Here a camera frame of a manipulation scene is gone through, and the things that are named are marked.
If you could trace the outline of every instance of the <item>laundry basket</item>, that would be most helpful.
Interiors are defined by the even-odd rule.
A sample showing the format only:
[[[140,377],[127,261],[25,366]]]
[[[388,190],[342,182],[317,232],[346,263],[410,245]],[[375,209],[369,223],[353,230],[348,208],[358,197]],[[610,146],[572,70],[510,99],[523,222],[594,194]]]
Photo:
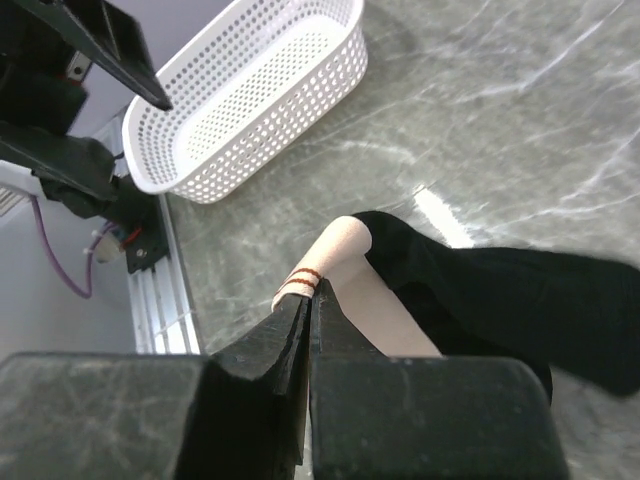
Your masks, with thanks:
[[[216,202],[364,75],[363,0],[236,0],[159,72],[174,108],[137,97],[123,125],[144,192]]]

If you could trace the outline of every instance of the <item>plastic basket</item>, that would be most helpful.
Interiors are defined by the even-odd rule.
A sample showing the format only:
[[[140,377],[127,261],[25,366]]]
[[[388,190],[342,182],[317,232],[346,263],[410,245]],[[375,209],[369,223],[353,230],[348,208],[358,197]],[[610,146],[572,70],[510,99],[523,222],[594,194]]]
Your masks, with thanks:
[[[236,0],[159,72],[169,112],[140,97],[123,125],[144,192],[228,195],[345,97],[366,70],[363,0]]]

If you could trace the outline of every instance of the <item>basket rim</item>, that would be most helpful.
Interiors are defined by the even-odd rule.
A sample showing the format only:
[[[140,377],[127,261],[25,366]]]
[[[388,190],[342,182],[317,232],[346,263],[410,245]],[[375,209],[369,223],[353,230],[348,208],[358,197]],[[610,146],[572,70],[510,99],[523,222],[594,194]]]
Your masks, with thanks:
[[[349,1],[352,4],[353,15],[351,16],[347,25],[344,27],[344,34],[342,38],[337,43],[336,47],[333,50],[331,50],[330,53],[327,54],[327,57],[330,57],[332,54],[334,54],[336,51],[342,48],[344,42],[352,35],[352,33],[354,32],[354,30],[357,28],[358,24],[362,20],[365,0],[347,0],[347,1]],[[219,23],[222,23],[224,20],[226,20],[226,15],[229,12],[238,8],[239,4],[245,3],[245,2],[246,0],[234,0],[231,4],[229,4],[222,12],[220,12],[205,27],[203,27],[191,40],[189,40],[175,55],[173,55],[171,59],[168,60],[158,70],[158,72],[156,73],[156,77],[160,80],[160,77],[162,76],[162,74],[173,64],[174,61],[179,59],[186,51],[190,49],[191,46],[193,46],[196,42],[198,42],[198,40],[200,40],[200,38],[206,35],[211,28],[217,26]],[[308,76],[309,73],[312,72],[315,68],[317,68],[317,66],[311,67],[311,69],[308,72],[306,72],[305,77]],[[122,139],[123,139],[122,143],[123,143],[125,160],[127,162],[127,167],[129,169],[129,173],[134,183],[138,188],[140,188],[140,190],[149,194],[156,194],[156,195],[171,192],[176,187],[183,184],[200,167],[194,167],[188,174],[178,176],[177,178],[169,182],[158,184],[158,183],[153,183],[149,181],[149,177],[146,174],[146,172],[144,172],[140,168],[138,162],[134,160],[133,149],[131,147],[132,138],[129,133],[129,129],[131,126],[131,117],[133,116],[133,114],[136,112],[138,108],[145,108],[145,107],[156,108],[153,105],[149,104],[147,101],[145,101],[142,97],[137,95],[129,104],[129,107],[127,108],[127,111],[125,113],[125,116],[122,122]]]

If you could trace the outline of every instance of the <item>cable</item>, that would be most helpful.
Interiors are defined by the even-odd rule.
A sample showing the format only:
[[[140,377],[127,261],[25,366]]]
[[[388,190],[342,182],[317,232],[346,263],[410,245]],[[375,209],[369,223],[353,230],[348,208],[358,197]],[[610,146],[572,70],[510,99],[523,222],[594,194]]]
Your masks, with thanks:
[[[98,246],[98,244],[100,243],[102,238],[107,233],[109,233],[112,229],[115,228],[115,225],[113,223],[110,223],[110,222],[106,223],[99,230],[98,234],[96,235],[96,238],[93,240],[93,242],[91,243],[91,246],[89,247],[89,253],[87,254],[87,265],[86,265],[86,268],[85,268],[85,281],[86,281],[86,284],[87,284],[87,290],[85,291],[81,287],[79,287],[69,277],[69,275],[67,275],[67,272],[64,271],[64,269],[62,268],[62,265],[60,265],[60,262],[58,262],[58,259],[56,258],[55,254],[53,253],[53,250],[51,248],[51,244],[49,243],[49,238],[47,237],[47,232],[45,231],[45,228],[44,228],[44,221],[42,219],[42,211],[40,210],[40,204],[38,203],[38,199],[35,196],[30,195],[29,196],[29,200],[31,200],[31,207],[33,208],[33,216],[35,217],[35,220],[36,220],[36,227],[38,229],[38,235],[39,235],[40,240],[42,242],[42,246],[44,248],[44,253],[47,255],[47,258],[49,259],[49,263],[51,263],[51,266],[55,270],[56,274],[65,283],[65,285],[67,285],[67,287],[69,287],[73,291],[73,293],[75,293],[76,295],[78,295],[79,297],[82,297],[84,299],[91,298],[91,295],[93,294],[93,283],[91,281],[91,270],[92,270],[92,265],[93,265],[93,251]]]

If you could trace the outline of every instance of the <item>perforated basket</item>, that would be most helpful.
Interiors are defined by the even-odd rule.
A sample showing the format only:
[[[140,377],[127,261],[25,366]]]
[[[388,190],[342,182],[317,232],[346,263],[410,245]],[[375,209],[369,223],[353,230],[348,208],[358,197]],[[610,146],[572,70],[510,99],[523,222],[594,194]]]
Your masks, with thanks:
[[[364,75],[363,0],[236,0],[159,72],[169,112],[137,97],[125,155],[136,185],[216,202]]]

